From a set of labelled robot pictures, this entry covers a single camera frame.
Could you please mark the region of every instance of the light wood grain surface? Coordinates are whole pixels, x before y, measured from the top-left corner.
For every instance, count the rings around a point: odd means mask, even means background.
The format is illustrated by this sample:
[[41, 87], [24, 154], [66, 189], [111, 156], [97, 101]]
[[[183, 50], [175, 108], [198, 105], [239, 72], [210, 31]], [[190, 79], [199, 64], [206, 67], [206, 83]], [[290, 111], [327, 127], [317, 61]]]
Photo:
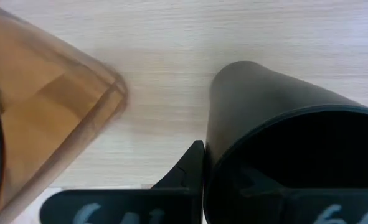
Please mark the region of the light wood grain surface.
[[123, 117], [52, 184], [153, 184], [204, 139], [207, 90], [237, 60], [368, 106], [368, 1], [0, 0], [0, 7], [116, 68]]

